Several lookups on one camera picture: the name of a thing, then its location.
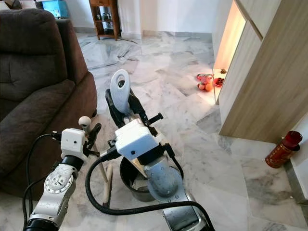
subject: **open cabinet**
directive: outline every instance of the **open cabinet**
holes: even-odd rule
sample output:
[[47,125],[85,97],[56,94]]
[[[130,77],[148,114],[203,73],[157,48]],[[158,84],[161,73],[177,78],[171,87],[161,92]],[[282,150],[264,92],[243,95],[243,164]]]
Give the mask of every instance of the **open cabinet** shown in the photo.
[[278,142],[308,111],[308,1],[220,3],[214,73],[228,72],[215,91],[219,134]]
[[[225,1],[223,7],[228,7],[229,3],[230,1],[229,2]],[[239,43],[241,34],[243,32],[245,23],[246,19],[242,15],[235,1],[232,0],[227,21],[224,22],[222,19],[218,22],[218,25],[216,25],[216,27],[218,27],[218,31],[216,31],[216,33],[221,34],[221,32],[222,31],[223,32],[220,43],[216,45],[216,48],[218,48],[218,50],[215,52],[215,63],[213,67],[214,78],[222,78],[222,79],[226,78],[227,74],[226,73],[222,74],[221,69],[225,69],[228,72],[236,47]],[[218,97],[220,91],[221,88],[214,85],[214,95],[216,104],[219,104]]]

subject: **white knob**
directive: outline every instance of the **white knob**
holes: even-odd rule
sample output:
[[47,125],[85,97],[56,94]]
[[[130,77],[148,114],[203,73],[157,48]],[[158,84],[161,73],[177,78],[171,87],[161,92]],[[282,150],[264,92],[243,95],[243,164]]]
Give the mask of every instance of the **white knob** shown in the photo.
[[78,123],[82,127],[82,129],[86,132],[86,134],[89,134],[91,119],[87,116],[82,116],[80,117]]

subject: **white handle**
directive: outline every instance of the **white handle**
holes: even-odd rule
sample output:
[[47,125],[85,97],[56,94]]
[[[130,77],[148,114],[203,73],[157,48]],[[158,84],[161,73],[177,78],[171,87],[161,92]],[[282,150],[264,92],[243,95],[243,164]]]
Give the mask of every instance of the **white handle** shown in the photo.
[[[119,81],[124,80],[124,85],[119,87]],[[110,83],[110,93],[116,109],[123,113],[129,114],[128,97],[130,92],[130,79],[126,70],[120,69],[114,73]]]
[[86,132],[86,135],[88,135],[90,133],[91,119],[87,116],[82,116],[78,123],[82,127],[82,130]]

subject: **brown sofa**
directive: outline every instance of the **brown sofa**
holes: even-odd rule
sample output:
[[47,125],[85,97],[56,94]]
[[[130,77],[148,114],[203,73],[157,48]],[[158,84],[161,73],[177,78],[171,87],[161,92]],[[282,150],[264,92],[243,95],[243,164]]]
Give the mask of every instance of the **brown sofa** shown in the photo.
[[[0,189],[22,196],[25,163],[41,134],[78,128],[96,113],[97,94],[73,26],[39,9],[0,11]],[[61,157],[51,138],[37,144],[30,176],[47,174]],[[38,199],[42,183],[34,187]]]

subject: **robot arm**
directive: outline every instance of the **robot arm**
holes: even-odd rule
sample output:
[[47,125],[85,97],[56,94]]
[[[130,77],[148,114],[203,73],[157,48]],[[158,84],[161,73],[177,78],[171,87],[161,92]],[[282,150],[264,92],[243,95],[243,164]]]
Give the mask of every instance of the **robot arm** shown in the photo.
[[[125,82],[123,80],[118,82],[121,76],[124,77]],[[119,128],[115,132],[116,151],[147,176],[149,192],[162,203],[160,207],[164,207],[164,217],[170,230],[214,230],[206,211],[196,202],[192,203],[193,198],[186,193],[182,179],[183,173],[174,158],[171,146],[168,143],[161,143],[156,129],[150,126],[162,119],[162,115],[159,113],[152,119],[148,119],[140,101],[130,89],[129,76],[125,70],[119,70],[114,74],[110,89],[106,91],[105,96],[111,117]],[[169,166],[165,152],[174,160],[180,172]],[[114,210],[97,205],[90,191],[90,176],[96,164],[91,166],[87,174],[86,192],[91,203],[98,210],[111,215],[136,214],[155,210],[154,207]]]
[[[87,145],[94,143],[96,135],[92,133],[92,138],[87,139],[86,136],[91,134],[88,127],[89,124],[83,126],[84,130],[68,128],[62,132],[63,160],[45,179],[43,195],[24,231],[58,231],[60,228],[67,213],[68,201],[76,188],[78,172],[86,164],[89,153],[93,153]],[[99,129],[96,126],[94,132],[97,134]]]

